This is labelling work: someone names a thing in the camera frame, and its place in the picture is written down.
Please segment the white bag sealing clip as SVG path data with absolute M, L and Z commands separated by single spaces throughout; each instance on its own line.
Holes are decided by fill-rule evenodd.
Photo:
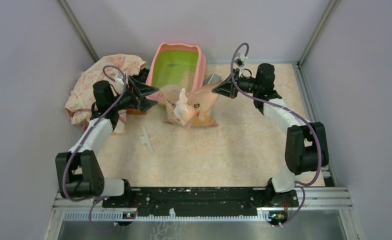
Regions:
M 146 145 L 146 148 L 150 154 L 153 154 L 155 151 L 153 149 L 149 134 L 145 127 L 141 127 L 142 136 L 139 137 L 139 141 L 141 145 Z

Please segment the pink cat litter bag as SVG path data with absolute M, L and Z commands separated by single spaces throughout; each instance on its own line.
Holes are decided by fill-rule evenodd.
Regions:
M 214 104 L 219 94 L 213 89 L 219 83 L 206 84 L 194 92 L 186 92 L 174 84 L 165 85 L 160 89 L 165 101 L 165 123 L 181 126 L 185 129 L 190 127 L 217 127 L 218 123 L 212 115 Z

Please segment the pink and green litter box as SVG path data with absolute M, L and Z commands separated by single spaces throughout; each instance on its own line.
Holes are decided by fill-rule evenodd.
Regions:
M 195 72 L 191 90 L 194 92 L 203 85 L 206 67 L 207 58 L 198 45 L 163 42 L 152 59 L 146 84 L 158 89 L 179 86 L 183 73 L 190 71 Z

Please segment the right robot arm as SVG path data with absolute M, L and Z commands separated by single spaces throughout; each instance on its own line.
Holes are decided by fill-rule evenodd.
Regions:
M 229 77 L 212 91 L 231 99 L 242 93 L 286 134 L 285 167 L 268 180 L 265 188 L 267 203 L 279 206 L 290 198 L 296 185 L 309 187 L 315 183 L 321 168 L 329 163 L 325 126 L 306 120 L 286 105 L 275 90 L 272 64 L 261 63 L 255 76 L 245 76 L 244 71 L 242 65 L 232 69 Z

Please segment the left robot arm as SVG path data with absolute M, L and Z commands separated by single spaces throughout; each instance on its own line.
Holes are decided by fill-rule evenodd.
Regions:
M 132 77 L 128 77 L 123 91 L 117 95 L 107 80 L 93 84 L 95 102 L 91 106 L 87 129 L 73 147 L 55 157 L 59 192 L 64 199 L 78 202 L 96 197 L 114 197 L 122 207 L 133 203 L 134 193 L 129 190 L 129 183 L 124 179 L 105 178 L 97 155 L 117 127 L 119 112 L 135 109 L 145 113 L 158 103 L 147 97 L 158 91 L 157 87 L 143 84 Z

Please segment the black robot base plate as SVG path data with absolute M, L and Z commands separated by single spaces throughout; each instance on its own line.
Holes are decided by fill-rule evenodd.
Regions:
M 139 217 L 252 217 L 257 209 L 297 208 L 297 192 L 276 193 L 269 187 L 140 187 L 108 197 L 104 208 L 137 208 Z

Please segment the metal litter scoop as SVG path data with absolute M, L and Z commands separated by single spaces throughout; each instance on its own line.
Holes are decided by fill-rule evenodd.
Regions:
M 220 83 L 221 81 L 222 81 L 222 77 L 220 75 L 213 73 L 204 79 L 202 85 L 205 86 L 210 84 L 216 84 L 216 83 Z

